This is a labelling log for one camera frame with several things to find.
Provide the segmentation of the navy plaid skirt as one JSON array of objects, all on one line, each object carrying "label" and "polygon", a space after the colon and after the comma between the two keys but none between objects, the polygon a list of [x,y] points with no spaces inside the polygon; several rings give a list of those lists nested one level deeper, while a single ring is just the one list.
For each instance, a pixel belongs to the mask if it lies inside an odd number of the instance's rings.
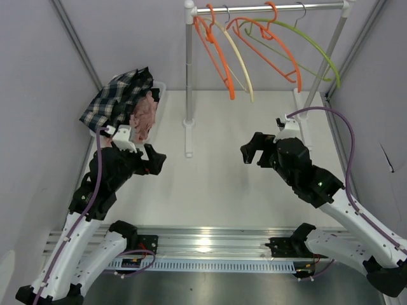
[{"label": "navy plaid skirt", "polygon": [[124,124],[152,87],[153,76],[148,67],[115,76],[96,94],[79,120],[93,132],[100,127]]}]

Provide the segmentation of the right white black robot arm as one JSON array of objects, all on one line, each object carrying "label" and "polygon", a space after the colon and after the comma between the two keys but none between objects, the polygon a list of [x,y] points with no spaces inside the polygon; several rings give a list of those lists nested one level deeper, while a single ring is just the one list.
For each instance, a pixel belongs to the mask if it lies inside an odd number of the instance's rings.
[{"label": "right white black robot arm", "polygon": [[257,151],[261,168],[272,168],[299,199],[334,218],[357,243],[330,237],[310,224],[302,224],[291,236],[297,256],[311,252],[332,258],[363,274],[379,292],[398,297],[406,288],[406,239],[384,226],[326,169],[313,165],[309,150],[298,138],[276,139],[256,132],[240,148],[245,164]]}]

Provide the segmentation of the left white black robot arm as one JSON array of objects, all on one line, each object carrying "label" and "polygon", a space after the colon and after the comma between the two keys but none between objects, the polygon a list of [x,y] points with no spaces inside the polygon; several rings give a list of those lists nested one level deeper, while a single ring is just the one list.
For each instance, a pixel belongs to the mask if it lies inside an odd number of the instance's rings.
[{"label": "left white black robot arm", "polygon": [[82,304],[94,281],[120,254],[154,256],[142,248],[137,227],[123,220],[110,225],[103,241],[85,257],[90,239],[116,202],[119,188],[133,175],[158,175],[166,155],[150,144],[145,150],[98,148],[80,187],[75,191],[63,231],[39,277],[20,287],[16,300],[23,304]]}]

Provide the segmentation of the cream hanger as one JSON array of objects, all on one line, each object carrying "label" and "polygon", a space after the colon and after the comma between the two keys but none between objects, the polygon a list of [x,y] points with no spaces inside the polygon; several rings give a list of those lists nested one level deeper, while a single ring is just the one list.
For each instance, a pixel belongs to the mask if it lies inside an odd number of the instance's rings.
[{"label": "cream hanger", "polygon": [[254,90],[252,87],[252,83],[251,83],[251,79],[247,70],[247,67],[244,63],[244,60],[241,56],[240,51],[238,50],[237,45],[235,44],[234,40],[231,38],[231,36],[229,35],[228,31],[226,30],[225,26],[222,26],[219,22],[215,21],[215,26],[223,33],[223,35],[225,36],[226,40],[229,42],[230,46],[232,47],[233,52],[235,53],[240,67],[242,69],[242,72],[244,74],[244,78],[245,78],[245,82],[246,85],[243,85],[242,82],[239,80],[239,78],[236,76],[236,74],[233,72],[233,70],[230,68],[230,66],[228,65],[230,74],[231,74],[231,78],[235,78],[235,80],[238,82],[238,84],[240,85],[241,89],[243,89],[243,91],[245,93],[247,93],[249,95],[249,100],[251,103],[254,103]]}]

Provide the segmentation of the left orange hanger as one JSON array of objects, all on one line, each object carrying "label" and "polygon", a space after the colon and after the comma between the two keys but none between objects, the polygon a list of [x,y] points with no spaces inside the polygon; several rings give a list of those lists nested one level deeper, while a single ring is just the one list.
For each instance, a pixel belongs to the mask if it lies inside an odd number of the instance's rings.
[{"label": "left orange hanger", "polygon": [[[208,24],[202,17],[200,16],[195,16],[193,17],[193,25],[195,26],[195,30],[203,43],[210,59],[212,60],[212,63],[214,64],[215,69],[217,70],[217,73],[219,74],[219,77],[221,78],[224,86],[229,92],[229,96],[231,100],[235,99],[235,89],[234,89],[234,84],[233,80],[231,78],[231,74],[228,68],[227,61],[224,57],[223,51],[221,47],[219,46],[218,41],[216,40],[214,33],[212,31],[212,27],[215,25],[215,14],[214,14],[214,8],[213,6],[208,3],[206,7],[210,11],[210,23]],[[211,52],[209,46],[212,46],[219,57],[220,64],[218,64],[214,54]]]}]

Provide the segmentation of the pink garment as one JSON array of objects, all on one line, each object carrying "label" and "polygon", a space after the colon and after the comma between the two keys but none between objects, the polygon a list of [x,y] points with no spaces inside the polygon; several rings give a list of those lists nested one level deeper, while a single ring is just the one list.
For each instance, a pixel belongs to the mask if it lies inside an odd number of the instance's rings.
[{"label": "pink garment", "polygon": [[142,143],[148,139],[149,131],[156,121],[158,91],[151,89],[142,97],[130,115],[129,124],[135,129],[134,142]]}]

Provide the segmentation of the white plastic basket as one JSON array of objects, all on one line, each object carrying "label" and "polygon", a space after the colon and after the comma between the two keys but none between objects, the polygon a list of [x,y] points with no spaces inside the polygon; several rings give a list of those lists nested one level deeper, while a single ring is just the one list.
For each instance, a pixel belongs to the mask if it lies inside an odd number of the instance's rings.
[{"label": "white plastic basket", "polygon": [[158,91],[157,93],[157,99],[158,99],[158,108],[156,111],[156,121],[153,127],[149,131],[148,139],[142,143],[136,143],[136,144],[144,144],[144,143],[150,143],[152,144],[155,140],[156,134],[158,133],[158,129],[160,126],[160,121],[163,116],[163,112],[165,110],[165,102],[166,102],[166,85],[162,82],[159,81],[153,81],[153,87],[151,89],[155,89]]}]

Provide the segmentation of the silver clothes rack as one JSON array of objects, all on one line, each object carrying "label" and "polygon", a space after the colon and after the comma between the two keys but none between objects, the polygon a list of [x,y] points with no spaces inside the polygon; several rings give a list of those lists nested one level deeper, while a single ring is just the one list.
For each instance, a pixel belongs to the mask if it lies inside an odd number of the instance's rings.
[{"label": "silver clothes rack", "polygon": [[[332,54],[345,26],[353,1],[329,3],[274,4],[269,1],[257,6],[213,7],[215,19],[226,27],[234,40],[247,67],[255,90],[271,85],[273,88],[286,84],[293,91],[296,108],[311,105],[322,82],[340,86],[341,77]],[[339,10],[340,17],[327,49],[323,49],[298,25],[279,20],[288,11],[300,11],[307,15],[312,11]],[[195,107],[193,105],[193,36],[198,36],[193,17],[211,18],[207,7],[197,8],[193,1],[184,2],[186,26],[186,117],[184,153],[193,157],[193,129]],[[221,47],[227,64],[246,85],[239,61],[223,33],[214,25],[212,31]]]}]

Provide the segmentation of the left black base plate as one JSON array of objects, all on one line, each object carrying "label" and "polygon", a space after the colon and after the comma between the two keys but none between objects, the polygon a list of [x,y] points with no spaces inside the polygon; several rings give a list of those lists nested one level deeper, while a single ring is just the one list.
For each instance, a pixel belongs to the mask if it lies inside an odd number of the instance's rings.
[{"label": "left black base plate", "polygon": [[158,248],[158,235],[139,234],[137,237],[137,250],[149,250],[154,254],[157,253]]}]

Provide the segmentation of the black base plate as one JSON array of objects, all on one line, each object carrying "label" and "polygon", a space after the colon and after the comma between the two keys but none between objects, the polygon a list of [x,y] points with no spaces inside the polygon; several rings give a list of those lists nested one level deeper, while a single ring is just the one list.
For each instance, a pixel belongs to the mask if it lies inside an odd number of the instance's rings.
[{"label": "black base plate", "polygon": [[154,254],[157,253],[158,248],[158,235],[139,234],[137,237],[137,250],[149,250]]},{"label": "black base plate", "polygon": [[327,259],[325,255],[309,251],[305,246],[306,240],[307,238],[271,237],[264,246],[270,249],[272,257],[275,258],[312,259],[319,256],[322,259]]}]

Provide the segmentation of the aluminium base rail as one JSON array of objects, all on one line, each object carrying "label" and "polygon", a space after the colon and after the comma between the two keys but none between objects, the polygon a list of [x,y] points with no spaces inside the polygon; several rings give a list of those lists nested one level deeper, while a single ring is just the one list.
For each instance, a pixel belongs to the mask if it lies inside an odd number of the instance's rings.
[{"label": "aluminium base rail", "polygon": [[258,260],[269,256],[271,237],[288,237],[293,227],[221,228],[140,226],[140,235],[157,235],[159,257],[166,259]]}]

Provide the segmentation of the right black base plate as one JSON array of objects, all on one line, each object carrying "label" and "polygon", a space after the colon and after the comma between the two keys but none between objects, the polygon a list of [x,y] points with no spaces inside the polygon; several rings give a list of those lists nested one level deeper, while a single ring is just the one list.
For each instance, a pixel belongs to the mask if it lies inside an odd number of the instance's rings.
[{"label": "right black base plate", "polygon": [[322,259],[327,259],[325,255],[309,251],[305,246],[306,240],[307,238],[271,237],[264,246],[270,249],[272,257],[275,258],[312,259],[319,256]]}]

